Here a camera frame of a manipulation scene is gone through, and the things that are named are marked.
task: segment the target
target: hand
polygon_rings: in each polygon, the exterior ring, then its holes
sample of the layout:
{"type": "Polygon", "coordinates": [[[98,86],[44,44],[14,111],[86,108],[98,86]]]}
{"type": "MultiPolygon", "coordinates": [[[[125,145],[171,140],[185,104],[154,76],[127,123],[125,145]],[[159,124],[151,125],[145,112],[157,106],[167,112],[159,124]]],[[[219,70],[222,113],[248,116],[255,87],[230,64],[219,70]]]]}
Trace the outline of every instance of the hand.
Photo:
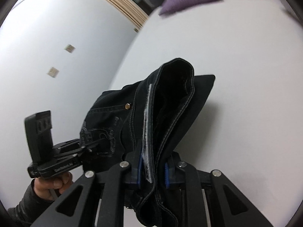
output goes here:
{"type": "Polygon", "coordinates": [[[66,172],[58,175],[54,178],[44,179],[42,177],[35,178],[34,181],[34,192],[37,196],[44,200],[53,201],[54,198],[50,193],[50,189],[58,189],[59,193],[62,194],[68,189],[73,181],[73,176],[70,172],[66,172]]]}

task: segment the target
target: black jeans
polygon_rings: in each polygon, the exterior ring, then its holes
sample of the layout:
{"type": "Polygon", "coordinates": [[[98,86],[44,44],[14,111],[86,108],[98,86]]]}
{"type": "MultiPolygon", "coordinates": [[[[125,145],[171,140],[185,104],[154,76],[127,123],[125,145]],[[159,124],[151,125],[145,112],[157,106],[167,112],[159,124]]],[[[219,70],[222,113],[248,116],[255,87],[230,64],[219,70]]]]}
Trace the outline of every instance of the black jeans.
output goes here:
{"type": "Polygon", "coordinates": [[[213,75],[194,76],[190,63],[174,59],[145,80],[106,91],[88,112],[80,132],[81,145],[95,143],[96,153],[83,169],[108,170],[140,150],[141,189],[128,192],[125,204],[145,226],[178,226],[179,195],[164,186],[164,166],[201,111],[213,87],[213,75]]]}

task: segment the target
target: black device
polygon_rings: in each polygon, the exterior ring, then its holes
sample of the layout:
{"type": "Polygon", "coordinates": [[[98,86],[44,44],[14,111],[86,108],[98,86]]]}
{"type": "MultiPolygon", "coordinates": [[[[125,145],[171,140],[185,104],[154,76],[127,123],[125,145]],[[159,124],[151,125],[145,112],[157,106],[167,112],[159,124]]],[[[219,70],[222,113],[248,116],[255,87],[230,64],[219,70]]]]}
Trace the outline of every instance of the black device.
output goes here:
{"type": "Polygon", "coordinates": [[[31,178],[50,178],[81,165],[79,139],[53,145],[51,111],[25,118],[24,125],[32,159],[28,167],[31,178]]]}

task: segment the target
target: black metal frame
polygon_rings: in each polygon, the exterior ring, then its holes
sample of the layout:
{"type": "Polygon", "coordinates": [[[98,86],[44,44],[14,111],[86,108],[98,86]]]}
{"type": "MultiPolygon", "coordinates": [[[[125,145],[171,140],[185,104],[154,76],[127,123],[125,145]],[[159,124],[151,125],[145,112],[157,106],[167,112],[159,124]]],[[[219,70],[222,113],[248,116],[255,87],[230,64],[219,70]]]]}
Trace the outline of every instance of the black metal frame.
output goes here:
{"type": "MultiPolygon", "coordinates": [[[[138,170],[135,156],[129,163],[118,163],[108,171],[94,173],[87,171],[64,192],[31,227],[51,226],[94,226],[122,227],[124,191],[136,190],[140,185],[132,177],[138,170]],[[102,198],[99,213],[97,206],[102,198]]],[[[181,190],[184,219],[180,227],[207,227],[209,219],[212,227],[272,227],[270,222],[220,171],[211,173],[196,168],[180,160],[179,154],[172,153],[167,161],[169,183],[167,190],[181,190]]]]}

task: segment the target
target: gray sleeve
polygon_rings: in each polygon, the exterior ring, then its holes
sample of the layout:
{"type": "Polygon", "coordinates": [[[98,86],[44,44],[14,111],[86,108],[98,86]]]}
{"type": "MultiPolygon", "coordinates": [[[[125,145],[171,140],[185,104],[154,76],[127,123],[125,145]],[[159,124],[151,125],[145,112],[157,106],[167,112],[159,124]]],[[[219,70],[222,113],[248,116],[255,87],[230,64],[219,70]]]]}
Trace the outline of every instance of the gray sleeve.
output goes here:
{"type": "Polygon", "coordinates": [[[8,213],[13,221],[20,227],[30,225],[52,204],[38,197],[34,190],[34,180],[28,186],[23,199],[15,208],[9,208],[8,213]]]}

